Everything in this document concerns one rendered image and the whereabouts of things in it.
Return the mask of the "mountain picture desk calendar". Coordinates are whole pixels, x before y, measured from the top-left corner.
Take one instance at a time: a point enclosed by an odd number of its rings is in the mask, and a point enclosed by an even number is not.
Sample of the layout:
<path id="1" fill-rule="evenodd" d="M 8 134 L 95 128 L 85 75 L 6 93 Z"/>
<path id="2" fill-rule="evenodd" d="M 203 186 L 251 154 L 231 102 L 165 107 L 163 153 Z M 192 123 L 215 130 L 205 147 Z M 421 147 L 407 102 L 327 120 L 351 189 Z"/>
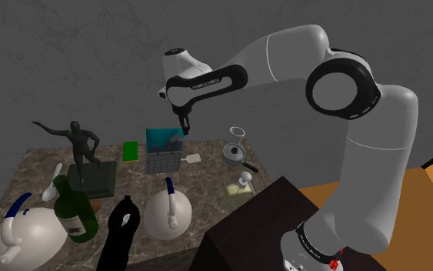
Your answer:
<path id="1" fill-rule="evenodd" d="M 181 128 L 146 129 L 147 174 L 177 172 L 183 149 Z"/>

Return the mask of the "green book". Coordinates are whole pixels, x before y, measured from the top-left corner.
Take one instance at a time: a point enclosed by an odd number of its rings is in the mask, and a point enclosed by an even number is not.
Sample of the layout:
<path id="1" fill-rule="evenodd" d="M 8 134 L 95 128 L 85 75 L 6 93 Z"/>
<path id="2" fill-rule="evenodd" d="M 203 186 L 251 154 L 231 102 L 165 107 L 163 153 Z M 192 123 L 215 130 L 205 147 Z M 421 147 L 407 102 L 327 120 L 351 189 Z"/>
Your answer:
<path id="1" fill-rule="evenodd" d="M 123 142 L 122 161 L 124 163 L 131 163 L 131 162 L 138 161 L 137 142 Z"/>

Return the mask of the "yellowish bottle with white stopper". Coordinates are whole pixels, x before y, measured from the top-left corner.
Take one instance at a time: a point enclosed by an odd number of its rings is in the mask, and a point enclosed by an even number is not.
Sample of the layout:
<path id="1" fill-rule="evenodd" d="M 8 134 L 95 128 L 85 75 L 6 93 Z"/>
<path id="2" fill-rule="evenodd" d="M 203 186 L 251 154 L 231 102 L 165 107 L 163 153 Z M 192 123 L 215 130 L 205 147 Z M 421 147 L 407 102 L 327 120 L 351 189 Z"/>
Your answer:
<path id="1" fill-rule="evenodd" d="M 226 186 L 221 207 L 223 209 L 237 209 L 242 206 L 250 195 L 255 193 L 251 180 L 251 173 L 243 171 L 236 183 Z"/>

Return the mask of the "dark figure statue on base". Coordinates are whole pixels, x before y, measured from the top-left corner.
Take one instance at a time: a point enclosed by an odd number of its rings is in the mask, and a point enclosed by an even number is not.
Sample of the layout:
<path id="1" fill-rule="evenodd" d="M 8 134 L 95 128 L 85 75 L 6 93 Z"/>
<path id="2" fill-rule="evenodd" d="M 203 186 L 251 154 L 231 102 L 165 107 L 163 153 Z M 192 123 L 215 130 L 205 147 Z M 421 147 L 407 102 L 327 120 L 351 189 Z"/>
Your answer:
<path id="1" fill-rule="evenodd" d="M 72 143 L 74 164 L 66 175 L 73 190 L 84 192 L 90 199 L 100 199 L 115 195 L 117 162 L 102 162 L 95 155 L 100 139 L 89 130 L 81 129 L 77 121 L 70 122 L 70 129 L 55 130 L 33 121 L 54 136 L 64 136 Z"/>

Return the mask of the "black bottle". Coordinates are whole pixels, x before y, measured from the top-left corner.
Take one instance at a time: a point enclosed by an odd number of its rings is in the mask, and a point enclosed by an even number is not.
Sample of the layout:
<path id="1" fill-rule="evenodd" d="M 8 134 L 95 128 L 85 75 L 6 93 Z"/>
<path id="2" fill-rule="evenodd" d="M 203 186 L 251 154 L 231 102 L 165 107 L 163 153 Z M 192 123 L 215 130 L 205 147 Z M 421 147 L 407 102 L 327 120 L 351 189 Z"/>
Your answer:
<path id="1" fill-rule="evenodd" d="M 141 221 L 140 210 L 126 195 L 108 218 L 108 236 L 96 271 L 125 271 L 134 234 Z"/>

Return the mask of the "dark robot stand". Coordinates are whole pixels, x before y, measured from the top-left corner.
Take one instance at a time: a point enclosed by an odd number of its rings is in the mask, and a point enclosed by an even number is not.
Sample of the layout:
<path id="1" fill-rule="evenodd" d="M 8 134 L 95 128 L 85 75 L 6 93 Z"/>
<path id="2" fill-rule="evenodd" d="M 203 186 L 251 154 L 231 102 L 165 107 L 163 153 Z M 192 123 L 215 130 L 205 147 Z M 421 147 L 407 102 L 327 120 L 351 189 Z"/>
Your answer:
<path id="1" fill-rule="evenodd" d="M 285 271 L 281 237 L 314 215 L 337 187 L 298 189 L 279 178 L 205 233 L 188 271 Z"/>

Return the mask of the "green wine bottle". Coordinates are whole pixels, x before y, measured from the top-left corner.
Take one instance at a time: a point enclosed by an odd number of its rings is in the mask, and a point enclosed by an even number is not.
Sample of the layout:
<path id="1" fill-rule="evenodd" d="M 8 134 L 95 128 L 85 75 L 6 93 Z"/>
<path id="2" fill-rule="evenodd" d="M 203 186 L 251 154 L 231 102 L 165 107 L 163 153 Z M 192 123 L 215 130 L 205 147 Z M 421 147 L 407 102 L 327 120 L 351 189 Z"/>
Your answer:
<path id="1" fill-rule="evenodd" d="M 73 190 L 66 176 L 58 175 L 53 184 L 59 197 L 54 204 L 55 215 L 75 243 L 86 243 L 98 232 L 89 198 L 82 191 Z"/>

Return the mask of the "white spoon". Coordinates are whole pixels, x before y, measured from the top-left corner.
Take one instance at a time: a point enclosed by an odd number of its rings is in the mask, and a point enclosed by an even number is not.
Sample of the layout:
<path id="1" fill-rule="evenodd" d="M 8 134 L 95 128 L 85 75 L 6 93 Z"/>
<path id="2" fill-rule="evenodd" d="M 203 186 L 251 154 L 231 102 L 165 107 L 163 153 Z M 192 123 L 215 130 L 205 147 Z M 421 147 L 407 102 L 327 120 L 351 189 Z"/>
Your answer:
<path id="1" fill-rule="evenodd" d="M 56 165 L 55 171 L 52 176 L 52 180 L 59 175 L 62 167 L 63 167 L 62 163 Z M 42 193 L 42 200 L 45 202 L 51 200 L 55 196 L 55 193 L 56 193 L 56 188 L 54 186 L 53 181 L 51 181 L 48 188 Z"/>

